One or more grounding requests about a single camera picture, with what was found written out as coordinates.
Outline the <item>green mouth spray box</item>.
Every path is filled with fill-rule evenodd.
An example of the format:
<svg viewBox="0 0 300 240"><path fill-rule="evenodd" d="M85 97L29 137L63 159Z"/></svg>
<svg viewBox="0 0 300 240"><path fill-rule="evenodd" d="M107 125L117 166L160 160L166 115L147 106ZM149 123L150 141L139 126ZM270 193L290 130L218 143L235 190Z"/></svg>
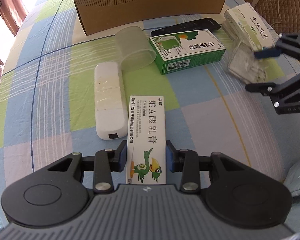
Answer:
<svg viewBox="0 0 300 240"><path fill-rule="evenodd" d="M149 43L157 54L155 64L162 75L218 62L226 51L207 29L153 36Z"/></svg>

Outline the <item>black remote control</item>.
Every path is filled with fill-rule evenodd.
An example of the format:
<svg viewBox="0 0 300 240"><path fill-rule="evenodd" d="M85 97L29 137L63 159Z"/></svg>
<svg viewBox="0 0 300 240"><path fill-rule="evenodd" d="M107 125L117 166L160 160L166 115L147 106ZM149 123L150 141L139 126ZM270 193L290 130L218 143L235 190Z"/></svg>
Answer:
<svg viewBox="0 0 300 240"><path fill-rule="evenodd" d="M199 20L179 23L169 27L164 27L158 30L154 30L151 32L151 36L160 36L160 35L166 35L172 33L205 30L205 29L209 30L210 32L213 32L219 30L220 28L221 25L219 23L217 23L214 19L208 17L208 18L202 18Z"/></svg>

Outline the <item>checked bed sheet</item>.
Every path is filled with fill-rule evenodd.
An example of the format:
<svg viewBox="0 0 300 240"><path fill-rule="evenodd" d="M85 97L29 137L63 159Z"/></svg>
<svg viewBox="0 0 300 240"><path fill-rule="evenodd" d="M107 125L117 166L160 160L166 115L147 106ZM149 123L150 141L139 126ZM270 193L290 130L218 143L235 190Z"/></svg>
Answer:
<svg viewBox="0 0 300 240"><path fill-rule="evenodd" d="M67 155L116 147L96 134L94 70L116 61L116 30L85 35L73 0L27 16L0 84L0 198L14 181ZM277 115L221 61L161 75L155 64L123 72L126 96L165 99L166 138L201 155L225 153L284 181L300 159L300 114Z"/></svg>

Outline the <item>translucent plastic cup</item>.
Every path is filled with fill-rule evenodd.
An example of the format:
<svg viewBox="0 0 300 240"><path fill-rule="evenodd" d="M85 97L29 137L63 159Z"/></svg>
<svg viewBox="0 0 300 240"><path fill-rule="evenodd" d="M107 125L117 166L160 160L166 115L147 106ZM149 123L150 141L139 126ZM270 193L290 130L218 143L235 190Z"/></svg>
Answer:
<svg viewBox="0 0 300 240"><path fill-rule="evenodd" d="M115 35L121 69L135 71L151 64L157 54L140 27L126 27Z"/></svg>

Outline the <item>white green tablet box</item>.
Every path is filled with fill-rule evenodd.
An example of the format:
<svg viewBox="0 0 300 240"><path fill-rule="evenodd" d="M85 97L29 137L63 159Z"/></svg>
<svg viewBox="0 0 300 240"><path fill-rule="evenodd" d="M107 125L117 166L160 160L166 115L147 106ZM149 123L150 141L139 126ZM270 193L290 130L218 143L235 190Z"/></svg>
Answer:
<svg viewBox="0 0 300 240"><path fill-rule="evenodd" d="M272 47L275 41L258 12L250 3L244 3L224 13L224 31L233 39L240 39L253 51Z"/></svg>

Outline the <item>white rectangular plastic case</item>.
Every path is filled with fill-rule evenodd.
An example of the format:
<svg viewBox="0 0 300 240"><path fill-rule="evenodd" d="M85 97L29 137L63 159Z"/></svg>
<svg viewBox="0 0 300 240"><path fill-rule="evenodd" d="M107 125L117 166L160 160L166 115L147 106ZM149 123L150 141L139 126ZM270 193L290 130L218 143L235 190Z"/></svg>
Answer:
<svg viewBox="0 0 300 240"><path fill-rule="evenodd" d="M103 62L94 70L96 133L102 140L125 137L128 111L122 72L117 62Z"/></svg>

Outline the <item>clear plastic square container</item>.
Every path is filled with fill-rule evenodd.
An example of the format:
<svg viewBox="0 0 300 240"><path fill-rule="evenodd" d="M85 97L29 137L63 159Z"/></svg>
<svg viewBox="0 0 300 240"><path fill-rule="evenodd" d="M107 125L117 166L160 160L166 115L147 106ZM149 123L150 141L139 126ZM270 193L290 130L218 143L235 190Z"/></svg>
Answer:
<svg viewBox="0 0 300 240"><path fill-rule="evenodd" d="M263 63L255 59L252 48L239 37L233 41L226 53L226 61L230 74L243 83L265 82L267 75Z"/></svg>

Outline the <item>white ointment box with bird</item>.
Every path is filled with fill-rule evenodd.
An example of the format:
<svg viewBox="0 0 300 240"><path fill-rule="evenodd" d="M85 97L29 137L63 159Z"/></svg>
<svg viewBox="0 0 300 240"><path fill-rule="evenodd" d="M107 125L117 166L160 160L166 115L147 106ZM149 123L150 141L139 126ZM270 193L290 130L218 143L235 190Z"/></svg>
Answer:
<svg viewBox="0 0 300 240"><path fill-rule="evenodd" d="M127 184L166 184L166 125L163 96L129 99Z"/></svg>

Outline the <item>brown quilted chair back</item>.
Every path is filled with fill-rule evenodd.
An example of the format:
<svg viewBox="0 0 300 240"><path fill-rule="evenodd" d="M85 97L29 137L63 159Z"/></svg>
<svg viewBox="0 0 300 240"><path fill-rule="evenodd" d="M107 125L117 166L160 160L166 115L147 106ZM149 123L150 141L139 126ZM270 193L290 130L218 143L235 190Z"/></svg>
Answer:
<svg viewBox="0 0 300 240"><path fill-rule="evenodd" d="M278 33L300 33L300 0L258 0L254 9Z"/></svg>

